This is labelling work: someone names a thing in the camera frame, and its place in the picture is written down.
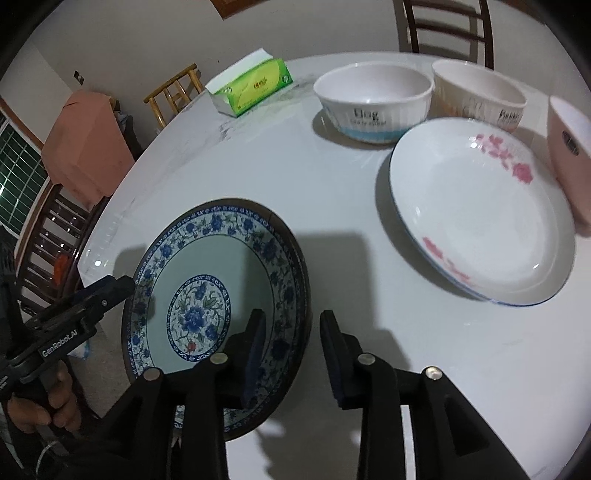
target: pink cloth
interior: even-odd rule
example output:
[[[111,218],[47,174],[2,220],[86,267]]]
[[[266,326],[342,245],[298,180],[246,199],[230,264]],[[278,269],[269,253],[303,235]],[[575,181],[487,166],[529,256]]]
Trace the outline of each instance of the pink cloth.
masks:
[[[114,194],[134,165],[109,97],[78,90],[68,99],[43,146],[51,181],[87,209]]]

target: white marble table top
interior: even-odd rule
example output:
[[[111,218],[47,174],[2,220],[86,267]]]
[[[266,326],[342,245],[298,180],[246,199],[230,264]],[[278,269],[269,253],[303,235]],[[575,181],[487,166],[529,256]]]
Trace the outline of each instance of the white marble table top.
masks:
[[[397,220],[391,148],[341,137],[324,122],[313,93],[328,70],[374,59],[432,75],[435,57],[346,53],[289,61],[294,84],[238,119],[218,113],[207,95],[194,100],[115,192],[80,260],[82,279],[88,285],[107,274],[133,276],[158,234],[201,203],[260,202],[300,243],[314,326],[282,404],[261,427],[228,443],[231,478],[355,477],[360,412],[343,412],[332,398],[317,328],[320,312],[332,309],[344,332],[393,366],[442,368],[530,477],[554,479],[591,421],[591,378],[584,374],[591,362],[591,241],[577,239],[568,283],[535,307],[472,300],[440,277]],[[522,88],[528,106],[516,136],[547,160],[548,98]],[[121,312],[102,322],[114,342],[121,341]]]

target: blue floral pattern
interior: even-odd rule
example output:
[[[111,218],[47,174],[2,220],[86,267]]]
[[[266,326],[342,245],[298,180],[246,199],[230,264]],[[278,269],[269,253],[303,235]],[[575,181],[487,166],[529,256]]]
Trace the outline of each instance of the blue floral pattern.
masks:
[[[264,409],[287,381],[287,372],[294,361],[295,351],[301,351],[302,343],[305,345],[307,341],[301,332],[305,321],[302,312],[308,309],[301,264],[275,229],[257,213],[244,207],[222,205],[189,212],[163,232],[144,256],[135,273],[137,288],[130,308],[125,309],[124,321],[128,339],[127,354],[131,370],[138,377],[144,370],[154,366],[150,357],[146,322],[150,295],[158,276],[184,246],[211,235],[234,237],[257,255],[267,271],[275,304],[258,371],[256,402],[247,410],[225,410],[227,433],[246,425]],[[189,279],[179,289],[167,319],[173,348],[176,347],[178,350],[175,351],[183,358],[183,355],[187,355],[190,361],[200,361],[215,351],[215,345],[221,345],[227,333],[224,319],[226,312],[227,315],[230,312],[230,299],[227,298],[227,292],[225,296],[221,282],[217,284],[213,281],[214,277],[198,277]],[[185,294],[190,296],[190,300],[183,305],[179,299]],[[189,342],[195,339],[201,343],[195,342],[199,346],[194,352],[187,351],[192,348]],[[184,407],[179,407],[175,415],[178,428],[182,426],[183,414]]]
[[[166,317],[168,341],[176,354],[199,362],[222,344],[230,326],[230,297],[212,275],[189,278],[174,294]]]

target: white plate with pink flowers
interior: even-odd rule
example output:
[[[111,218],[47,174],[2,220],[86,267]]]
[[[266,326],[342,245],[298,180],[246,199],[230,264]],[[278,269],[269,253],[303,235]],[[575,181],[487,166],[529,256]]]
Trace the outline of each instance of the white plate with pink flowers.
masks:
[[[574,223],[547,167],[483,122],[442,118],[404,135],[390,186],[408,233],[449,280],[475,297],[530,306],[571,272]]]

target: wall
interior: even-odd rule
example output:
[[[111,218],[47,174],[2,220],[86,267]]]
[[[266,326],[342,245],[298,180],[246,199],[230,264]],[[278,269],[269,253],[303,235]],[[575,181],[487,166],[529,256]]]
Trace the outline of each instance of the wall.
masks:
[[[30,39],[0,80],[0,96],[42,142],[71,94]]]
[[[145,143],[157,125],[143,98],[192,62],[206,82],[260,47],[285,59],[397,50],[395,26],[392,0],[268,0],[226,20],[209,0],[64,0],[33,40],[70,87],[78,70],[117,96]]]
[[[478,0],[462,3],[476,7]],[[562,95],[591,115],[591,94],[550,30],[497,0],[489,0],[489,8],[495,68],[545,93]],[[438,12],[433,18],[469,27],[453,14]],[[157,124],[144,96],[193,61],[205,83],[259,47],[285,59],[409,50],[406,27],[402,0],[267,0],[226,20],[209,0],[64,0],[32,41],[69,88],[78,86],[73,79],[78,70],[85,88],[119,98],[133,114],[145,145]],[[470,54],[463,40],[420,35],[421,42],[439,49]],[[479,58],[482,62],[482,48]]]

